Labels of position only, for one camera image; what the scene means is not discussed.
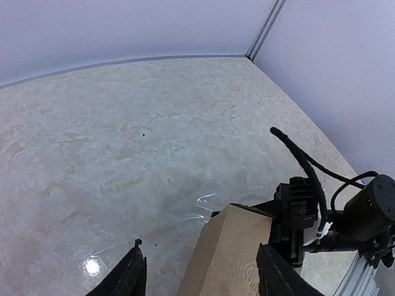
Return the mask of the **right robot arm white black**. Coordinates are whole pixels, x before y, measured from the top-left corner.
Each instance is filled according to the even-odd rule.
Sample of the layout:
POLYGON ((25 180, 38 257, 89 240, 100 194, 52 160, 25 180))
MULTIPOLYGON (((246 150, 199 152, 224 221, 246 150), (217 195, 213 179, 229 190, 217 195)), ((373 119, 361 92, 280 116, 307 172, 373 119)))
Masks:
POLYGON ((272 200, 246 209, 272 218, 269 244, 294 268, 302 266, 305 252, 358 251, 374 268, 394 263, 394 180, 389 176, 374 177, 343 210, 329 210, 329 230, 321 239, 307 239, 319 224, 318 201, 307 178, 279 184, 272 200))

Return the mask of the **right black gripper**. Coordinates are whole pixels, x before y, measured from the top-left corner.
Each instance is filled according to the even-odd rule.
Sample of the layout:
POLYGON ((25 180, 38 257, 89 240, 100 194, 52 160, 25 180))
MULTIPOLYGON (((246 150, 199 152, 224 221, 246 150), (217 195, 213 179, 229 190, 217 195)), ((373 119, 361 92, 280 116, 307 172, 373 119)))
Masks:
POLYGON ((213 211, 211 218, 225 210, 251 212, 273 220, 273 247, 292 267, 301 267, 304 260, 304 231, 311 228, 318 218, 318 202, 314 187, 308 178, 292 177, 289 183, 276 188, 274 201, 253 206, 229 203, 213 211))

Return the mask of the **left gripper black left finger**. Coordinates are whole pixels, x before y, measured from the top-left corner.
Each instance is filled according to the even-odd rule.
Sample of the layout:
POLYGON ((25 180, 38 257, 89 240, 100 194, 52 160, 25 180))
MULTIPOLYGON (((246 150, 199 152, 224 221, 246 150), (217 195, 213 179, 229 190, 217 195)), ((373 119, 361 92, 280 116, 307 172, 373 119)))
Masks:
POLYGON ((118 262, 111 272, 86 296, 145 296, 147 259, 136 239, 134 247, 118 262))

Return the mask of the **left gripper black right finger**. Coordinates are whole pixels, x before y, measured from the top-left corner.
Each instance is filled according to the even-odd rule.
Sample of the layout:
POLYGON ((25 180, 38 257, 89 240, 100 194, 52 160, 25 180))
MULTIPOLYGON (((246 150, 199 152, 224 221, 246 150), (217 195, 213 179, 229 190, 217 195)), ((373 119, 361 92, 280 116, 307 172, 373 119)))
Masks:
POLYGON ((323 295, 303 280, 271 245, 259 245, 256 263, 259 272, 259 295, 323 295))

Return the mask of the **brown cardboard box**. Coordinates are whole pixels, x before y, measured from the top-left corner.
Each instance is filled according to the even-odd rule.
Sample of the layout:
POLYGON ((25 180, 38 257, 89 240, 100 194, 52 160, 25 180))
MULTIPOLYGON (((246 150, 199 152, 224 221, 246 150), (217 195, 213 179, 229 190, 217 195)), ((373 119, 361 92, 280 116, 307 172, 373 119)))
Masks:
POLYGON ((272 219, 228 209, 211 218, 197 240, 178 295, 258 295, 259 245, 268 243, 272 219))

